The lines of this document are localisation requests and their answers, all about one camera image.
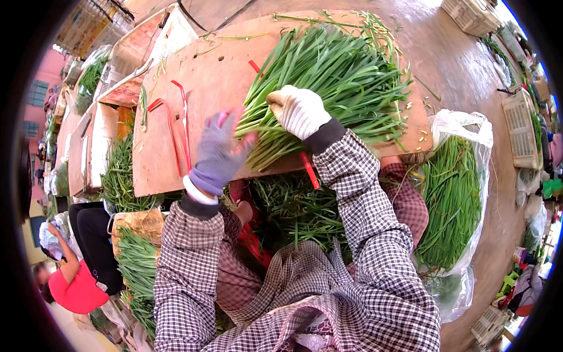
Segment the bundle of green onions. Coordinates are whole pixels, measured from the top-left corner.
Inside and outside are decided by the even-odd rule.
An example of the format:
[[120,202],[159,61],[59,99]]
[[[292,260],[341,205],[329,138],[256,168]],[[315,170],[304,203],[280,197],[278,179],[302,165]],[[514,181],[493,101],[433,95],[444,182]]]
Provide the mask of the bundle of green onions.
[[336,236],[343,244],[345,262],[351,262],[333,190],[325,186],[315,190],[305,171],[259,177],[251,180],[250,187],[263,214],[256,234],[265,248],[277,251],[313,240],[328,252]]
[[[366,143],[396,140],[402,135],[407,116],[401,118],[397,102],[406,100],[408,92],[403,91],[410,79],[401,83],[398,49],[388,36],[378,34],[388,33],[388,29],[374,15],[365,13],[365,17],[363,27],[349,25],[361,30],[359,37],[344,33],[346,24],[332,21],[283,35],[258,72],[236,129],[236,137],[260,133],[247,160],[251,169],[262,171],[281,156],[303,148],[266,104],[266,96],[286,84],[317,93],[325,110]],[[385,45],[377,38],[385,39]]]
[[114,204],[118,212],[149,210],[162,203],[163,195],[135,197],[133,192],[133,122],[125,138],[116,141],[108,155],[108,171],[101,176],[104,198]]
[[475,231],[481,214],[480,184],[471,144],[451,136],[422,166],[428,226],[414,251],[431,271],[450,270]]
[[119,254],[115,257],[119,263],[119,271],[128,287],[121,293],[123,302],[129,307],[133,316],[143,325],[147,333],[155,337],[153,317],[154,279],[157,273],[157,250],[148,239],[135,236],[129,228],[118,228]]

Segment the table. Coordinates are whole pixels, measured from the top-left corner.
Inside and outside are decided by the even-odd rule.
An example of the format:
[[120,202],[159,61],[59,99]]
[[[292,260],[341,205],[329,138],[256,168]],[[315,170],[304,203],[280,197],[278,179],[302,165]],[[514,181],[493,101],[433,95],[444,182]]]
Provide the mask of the table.
[[[349,11],[328,12],[341,22],[358,24],[363,20],[362,17],[356,17]],[[285,15],[320,17],[315,11],[299,11]],[[245,37],[263,32],[268,32],[268,35],[250,38],[247,41],[217,37],[200,38],[167,57],[166,73],[162,70],[161,65],[153,67],[148,72],[143,82],[148,104],[157,98],[163,99],[168,104],[171,115],[176,117],[172,123],[176,141],[180,141],[183,136],[181,121],[183,102],[180,90],[170,81],[174,79],[184,87],[187,96],[187,124],[192,167],[197,160],[197,143],[201,136],[204,120],[222,108],[234,107],[243,103],[252,81],[256,77],[256,72],[248,61],[253,60],[258,66],[261,66],[279,42],[280,31],[283,28],[292,29],[300,25],[306,25],[306,22],[289,19],[274,21],[271,16],[234,24],[219,30],[216,33],[217,36]],[[406,68],[407,64],[408,61],[402,58],[401,67]],[[423,99],[416,82],[413,82],[409,89],[412,93],[408,101],[413,103],[408,110],[409,119],[406,120],[408,130],[399,140],[410,153],[414,153],[417,147],[421,148],[420,151],[428,151],[432,148],[432,138]],[[147,129],[143,132],[140,126],[141,109],[137,110],[133,141],[133,185],[137,197],[184,187],[182,178],[176,171],[175,154],[166,118],[166,109],[156,108],[148,113]],[[427,131],[429,137],[419,142],[423,136],[420,130]],[[406,153],[394,142],[381,142],[373,146],[378,150],[380,157]],[[180,147],[181,145],[177,143],[176,152],[180,159],[181,173],[185,175],[187,167]],[[263,173],[252,172],[244,166],[235,175],[235,179],[289,172],[300,168],[303,168],[303,165],[299,156],[291,154],[277,160]]]

